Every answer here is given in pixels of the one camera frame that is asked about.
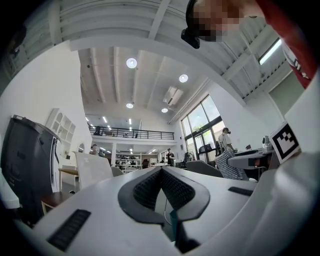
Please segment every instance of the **red shirt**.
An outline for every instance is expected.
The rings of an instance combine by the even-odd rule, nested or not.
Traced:
[[[317,61],[309,50],[299,27],[270,0],[256,0],[267,24],[284,40],[296,57],[297,65],[291,66],[296,77],[304,88],[307,88],[317,71]]]

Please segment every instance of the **white chair backrest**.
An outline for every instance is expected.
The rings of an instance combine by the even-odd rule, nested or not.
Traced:
[[[113,177],[108,159],[92,154],[74,153],[79,173],[80,189]]]

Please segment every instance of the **black shirt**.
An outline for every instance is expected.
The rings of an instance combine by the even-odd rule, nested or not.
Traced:
[[[166,154],[166,158],[168,159],[168,165],[174,166],[174,159],[169,158],[169,156],[174,158],[175,157],[174,153]]]

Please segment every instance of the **ceiling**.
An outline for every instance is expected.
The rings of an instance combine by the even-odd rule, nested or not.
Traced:
[[[102,142],[93,142],[92,144],[97,144],[99,147],[104,148],[106,151],[112,152],[112,143],[102,143]],[[155,150],[154,153],[161,153],[166,151],[170,146],[169,145],[130,145],[130,144],[116,144],[116,152],[117,153],[129,153],[130,149],[133,150],[133,153],[143,153],[148,154],[152,152],[152,150]]]
[[[129,129],[130,127],[133,130],[139,130],[140,122],[139,119],[131,118],[131,124],[129,124],[129,119],[122,118],[122,117],[113,117],[113,116],[105,116],[107,123],[103,120],[102,116],[99,115],[92,115],[86,114],[86,118],[89,120],[89,124],[93,126],[100,126],[100,127],[107,127],[110,126],[111,128],[123,128]]]
[[[46,2],[25,21],[26,37],[17,57],[7,56],[1,66],[10,79],[45,50],[69,40],[70,50],[79,52],[83,102],[130,101],[159,112],[166,106],[162,100],[168,87],[178,86],[183,95],[167,113],[171,123],[208,81],[245,106],[290,71],[281,48],[259,65],[259,57],[279,37],[263,18],[248,17],[222,42],[201,41],[200,49],[193,49],[180,38],[187,26],[186,0],[56,4]],[[126,67],[129,57],[137,59],[137,68]],[[178,82],[183,73],[189,76],[185,84]]]

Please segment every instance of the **black railing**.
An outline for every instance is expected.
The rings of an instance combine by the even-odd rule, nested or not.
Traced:
[[[174,132],[89,126],[91,135],[134,139],[174,140]]]

